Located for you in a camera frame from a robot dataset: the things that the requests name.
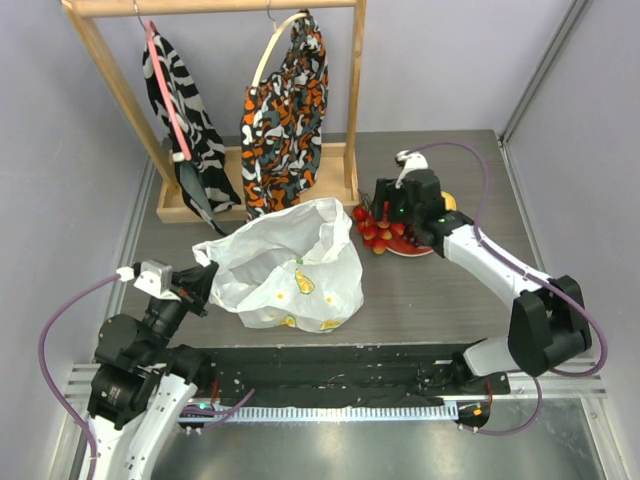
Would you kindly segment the red cherry bunch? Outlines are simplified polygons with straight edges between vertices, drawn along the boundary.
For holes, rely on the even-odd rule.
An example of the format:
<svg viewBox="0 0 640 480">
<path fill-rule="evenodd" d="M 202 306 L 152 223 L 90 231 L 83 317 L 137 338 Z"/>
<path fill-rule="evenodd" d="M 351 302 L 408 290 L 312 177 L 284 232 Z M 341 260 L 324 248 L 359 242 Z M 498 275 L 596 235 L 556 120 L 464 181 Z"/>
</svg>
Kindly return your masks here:
<svg viewBox="0 0 640 480">
<path fill-rule="evenodd" d="M 360 194 L 360 202 L 352 211 L 356 232 L 362 237 L 366 248 L 377 255 L 385 252 L 401 254 L 401 241 L 404 239 L 405 225 L 393 223 L 388 219 L 389 202 L 383 202 L 383 216 L 376 220 L 373 215 L 374 202 L 370 195 Z"/>
</svg>

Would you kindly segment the white plastic bag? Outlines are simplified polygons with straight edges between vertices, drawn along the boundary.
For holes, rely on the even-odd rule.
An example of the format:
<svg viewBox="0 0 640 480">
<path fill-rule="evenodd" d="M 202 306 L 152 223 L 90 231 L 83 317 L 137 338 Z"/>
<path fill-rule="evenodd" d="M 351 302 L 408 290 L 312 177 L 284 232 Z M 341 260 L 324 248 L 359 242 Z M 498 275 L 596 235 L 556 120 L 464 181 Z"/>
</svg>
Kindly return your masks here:
<svg viewBox="0 0 640 480">
<path fill-rule="evenodd" d="M 351 227 L 339 200 L 315 199 L 261 216 L 192 251 L 200 265 L 218 266 L 210 303 L 238 315 L 245 327 L 329 333 L 364 304 Z"/>
</svg>

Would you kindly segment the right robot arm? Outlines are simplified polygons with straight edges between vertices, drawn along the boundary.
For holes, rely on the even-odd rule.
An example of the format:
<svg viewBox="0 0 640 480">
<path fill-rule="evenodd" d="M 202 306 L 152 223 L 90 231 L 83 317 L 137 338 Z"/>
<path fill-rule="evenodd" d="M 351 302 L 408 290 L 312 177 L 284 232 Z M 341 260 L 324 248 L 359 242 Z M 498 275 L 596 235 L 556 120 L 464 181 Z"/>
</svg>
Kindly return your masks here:
<svg viewBox="0 0 640 480">
<path fill-rule="evenodd" d="M 510 310 L 506 336 L 481 339 L 457 355 L 451 380 L 460 393 L 477 393 L 497 372 L 538 377 L 591 348 L 579 284 L 568 275 L 551 278 L 530 268 L 473 219 L 447 208 L 432 170 L 377 180 L 372 215 L 410 227 L 420 244 L 472 274 Z"/>
</svg>

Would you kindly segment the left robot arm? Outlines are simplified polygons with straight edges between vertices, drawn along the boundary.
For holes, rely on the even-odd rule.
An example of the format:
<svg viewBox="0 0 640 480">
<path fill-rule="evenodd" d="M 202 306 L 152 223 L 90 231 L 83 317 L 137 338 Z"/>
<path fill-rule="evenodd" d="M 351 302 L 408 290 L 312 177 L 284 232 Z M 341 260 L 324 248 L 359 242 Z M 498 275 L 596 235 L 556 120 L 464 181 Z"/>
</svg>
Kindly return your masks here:
<svg viewBox="0 0 640 480">
<path fill-rule="evenodd" d="M 211 391 L 211 356 L 169 342 L 188 314 L 206 316 L 217 270 L 210 263 L 176 271 L 153 260 L 118 269 L 120 281 L 146 293 L 149 303 L 142 319 L 117 314 L 99 330 L 82 475 L 150 478 L 187 401 Z"/>
</svg>

